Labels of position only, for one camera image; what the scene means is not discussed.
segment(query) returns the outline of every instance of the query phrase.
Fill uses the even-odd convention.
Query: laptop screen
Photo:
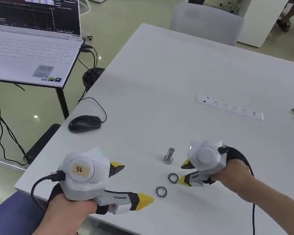
[[[80,35],[78,0],[0,0],[0,25]]]

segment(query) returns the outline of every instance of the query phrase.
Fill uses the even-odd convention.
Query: power strip
[[[260,121],[264,120],[264,115],[261,112],[252,110],[252,109],[246,109],[238,107],[237,105],[221,102],[216,99],[212,99],[211,97],[202,96],[202,95],[196,95],[196,101],[198,103],[206,104],[215,108],[227,110],[236,114],[244,115],[250,118],[258,119]]]

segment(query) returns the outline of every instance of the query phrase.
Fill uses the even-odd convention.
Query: laptop keyboard
[[[76,53],[75,47],[12,40],[0,37],[0,55],[27,60],[69,63]]]

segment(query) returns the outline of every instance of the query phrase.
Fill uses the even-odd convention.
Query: forearm
[[[44,218],[33,235],[75,235],[82,222],[83,219],[71,219],[66,216],[52,219]]]
[[[288,234],[294,235],[294,200],[253,179],[244,193]]]

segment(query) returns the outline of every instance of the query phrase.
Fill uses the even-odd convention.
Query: tiled floor
[[[168,28],[173,6],[183,1],[106,0],[101,4],[92,2],[92,11],[82,16],[81,20],[82,28],[94,37],[91,44],[101,57],[98,65],[103,68],[107,67],[141,23]],[[288,33],[274,26],[261,48],[243,44],[238,44],[238,46],[294,61],[294,18]],[[91,56],[82,54],[80,59],[86,65],[91,66]],[[74,108],[83,92],[81,77],[84,72],[85,69],[77,63],[65,87],[70,110]],[[63,116],[55,91],[49,88],[23,87],[25,92],[12,84],[0,83],[0,105],[3,118],[27,151],[53,123],[62,123]],[[2,142],[7,157],[22,160],[21,152],[7,133],[4,134]],[[21,171],[13,171],[0,166],[0,203],[12,194],[13,186],[21,174]]]

